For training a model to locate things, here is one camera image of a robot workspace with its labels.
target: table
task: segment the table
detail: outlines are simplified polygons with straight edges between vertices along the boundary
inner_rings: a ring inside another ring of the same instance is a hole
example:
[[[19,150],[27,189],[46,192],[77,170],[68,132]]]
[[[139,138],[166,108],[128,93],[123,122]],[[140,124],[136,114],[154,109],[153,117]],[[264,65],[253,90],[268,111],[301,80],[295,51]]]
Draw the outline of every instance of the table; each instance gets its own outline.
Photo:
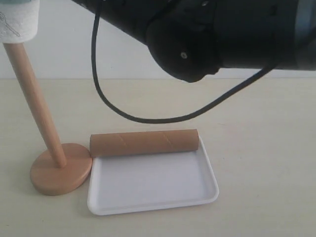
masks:
[[[238,79],[102,80],[109,99],[135,116],[192,112]],[[262,79],[212,111],[176,124],[128,121],[99,99],[91,79],[40,80],[62,142],[88,147],[95,133],[197,128],[220,189],[201,206],[98,217],[88,181],[46,197],[29,179],[44,142],[18,82],[0,80],[1,237],[297,237],[316,232],[316,79]]]

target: wooden pole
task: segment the wooden pole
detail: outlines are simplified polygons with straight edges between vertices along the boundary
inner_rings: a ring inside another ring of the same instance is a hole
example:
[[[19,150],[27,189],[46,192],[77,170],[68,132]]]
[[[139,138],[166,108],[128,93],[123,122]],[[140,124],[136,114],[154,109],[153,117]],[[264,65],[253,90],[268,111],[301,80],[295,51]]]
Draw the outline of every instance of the wooden pole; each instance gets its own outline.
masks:
[[[67,160],[59,136],[23,44],[3,46],[52,159],[59,168],[65,167]]]

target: white tray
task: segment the white tray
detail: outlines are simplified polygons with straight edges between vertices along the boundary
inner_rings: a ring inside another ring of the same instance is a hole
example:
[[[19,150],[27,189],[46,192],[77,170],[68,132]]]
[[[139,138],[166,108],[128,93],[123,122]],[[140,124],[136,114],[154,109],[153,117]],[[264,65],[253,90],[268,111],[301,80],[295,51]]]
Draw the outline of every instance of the white tray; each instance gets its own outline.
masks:
[[[196,152],[95,158],[88,208],[95,215],[213,202],[218,185],[200,138]]]

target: cardboard tube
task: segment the cardboard tube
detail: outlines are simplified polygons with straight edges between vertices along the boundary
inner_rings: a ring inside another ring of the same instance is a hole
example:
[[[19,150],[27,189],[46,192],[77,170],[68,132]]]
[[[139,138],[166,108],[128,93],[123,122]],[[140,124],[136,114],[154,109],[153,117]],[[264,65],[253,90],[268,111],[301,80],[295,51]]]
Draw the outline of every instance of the cardboard tube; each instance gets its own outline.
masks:
[[[95,134],[90,137],[92,157],[196,151],[198,131],[172,130]]]

